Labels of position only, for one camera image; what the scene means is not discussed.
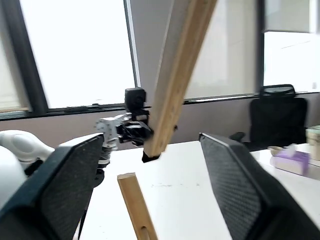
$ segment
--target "tabletop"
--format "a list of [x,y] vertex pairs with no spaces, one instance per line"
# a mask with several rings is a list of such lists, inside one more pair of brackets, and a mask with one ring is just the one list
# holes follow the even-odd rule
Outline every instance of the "tabletop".
[[[298,150],[308,152],[308,145]],[[269,150],[251,153],[277,178],[320,228],[320,162],[307,177],[271,165]],[[81,240],[136,240],[117,175],[136,172],[158,239],[231,240],[214,197],[198,141],[170,144],[160,159],[142,163],[143,149],[115,151],[105,179],[93,190]]]

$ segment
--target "black camera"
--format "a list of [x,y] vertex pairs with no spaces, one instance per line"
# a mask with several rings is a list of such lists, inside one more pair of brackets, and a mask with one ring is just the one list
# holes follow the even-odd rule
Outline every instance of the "black camera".
[[127,112],[141,111],[147,99],[146,91],[141,87],[127,88],[124,93],[124,105]]

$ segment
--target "wooden stick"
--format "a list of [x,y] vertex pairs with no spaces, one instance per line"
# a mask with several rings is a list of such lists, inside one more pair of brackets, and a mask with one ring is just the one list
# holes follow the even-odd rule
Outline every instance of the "wooden stick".
[[166,149],[174,133],[216,2],[175,0],[173,3],[148,123],[154,135],[144,144],[144,152],[150,158]]
[[147,205],[135,173],[117,177],[121,193],[138,240],[157,240]]

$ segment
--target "tissue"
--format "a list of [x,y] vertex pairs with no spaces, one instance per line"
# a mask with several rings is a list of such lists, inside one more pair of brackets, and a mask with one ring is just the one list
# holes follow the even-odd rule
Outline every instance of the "tissue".
[[273,164],[277,169],[305,176],[308,174],[309,159],[308,153],[297,151],[296,145],[292,144],[278,152]]

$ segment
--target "purple tissue box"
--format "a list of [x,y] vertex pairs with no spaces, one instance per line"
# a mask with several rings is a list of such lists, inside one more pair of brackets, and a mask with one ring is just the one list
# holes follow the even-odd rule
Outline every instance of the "purple tissue box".
[[274,158],[274,166],[290,173],[305,176],[308,174],[309,153],[296,151],[288,156],[286,150],[280,151]]

